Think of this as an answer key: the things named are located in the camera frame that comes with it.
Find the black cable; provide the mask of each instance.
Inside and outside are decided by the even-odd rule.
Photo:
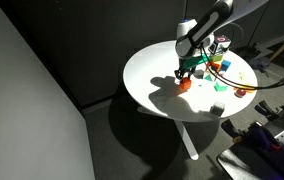
[[[210,59],[209,59],[207,53],[205,52],[205,49],[204,49],[203,45],[201,45],[201,54],[202,54],[202,50],[203,50],[203,52],[204,52],[205,57],[208,59],[208,61],[210,61]],[[215,78],[219,79],[221,82],[225,83],[226,85],[229,85],[229,86],[235,87],[235,88],[239,88],[239,89],[244,89],[244,90],[272,89],[272,88],[276,88],[276,87],[280,87],[280,86],[283,86],[283,85],[284,85],[284,81],[279,81],[279,82],[277,82],[277,83],[275,83],[275,84],[272,84],[272,85],[270,85],[270,86],[264,86],[264,87],[260,87],[260,86],[249,86],[249,85],[245,85],[245,84],[241,84],[241,83],[237,83],[237,82],[231,81],[231,80],[229,80],[229,79],[227,79],[227,78],[221,76],[221,75],[216,71],[216,69],[214,69],[215,73],[212,72],[212,70],[211,70],[210,68],[208,68],[208,70],[210,71],[210,73],[211,73]]]
[[[248,44],[247,44],[248,46],[250,46],[251,40],[252,40],[252,38],[253,38],[253,36],[254,36],[256,30],[258,29],[258,26],[260,25],[260,23],[261,23],[261,21],[262,21],[262,18],[263,18],[263,16],[264,16],[264,14],[265,14],[265,12],[266,12],[266,9],[268,8],[269,4],[270,4],[270,1],[267,2],[266,6],[265,6],[265,8],[264,8],[264,10],[263,10],[263,13],[262,13],[262,15],[261,15],[261,17],[260,17],[260,19],[259,19],[258,24],[257,24],[257,25],[255,26],[255,28],[254,28],[254,31],[253,31],[253,33],[252,33],[252,35],[251,35],[251,37],[250,37],[250,40],[249,40],[249,42],[248,42]]]
[[[186,14],[188,11],[188,0],[185,1],[185,8],[184,8],[184,17],[183,17],[183,21],[186,20]]]
[[[233,23],[233,22],[231,22],[231,23],[229,23],[230,24],[230,26],[231,26],[231,28],[232,28],[232,39],[233,39],[233,37],[234,37],[234,30],[233,30],[233,26],[235,26],[235,27],[237,27],[240,31],[241,31],[241,38],[240,38],[240,40],[238,40],[234,45],[232,45],[231,47],[230,47],[230,49],[231,48],[234,48],[235,46],[237,46],[238,44],[240,44],[240,42],[242,42],[243,41],[243,38],[244,38],[244,30],[243,30],[243,28],[240,26],[240,25],[238,25],[238,24],[236,24],[236,23]]]

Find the dark floor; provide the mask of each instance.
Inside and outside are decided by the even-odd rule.
[[[270,77],[256,71],[260,86],[277,82],[284,75],[284,58],[268,68]],[[284,104],[284,86],[261,90],[253,102],[230,117],[239,129],[255,120],[266,123],[254,106],[266,100],[272,108]],[[191,160],[171,120],[141,114],[138,105],[119,85],[116,97],[85,111],[97,180],[223,180],[229,179],[216,161],[219,153],[232,145],[220,128],[221,121],[185,123],[200,154]]]

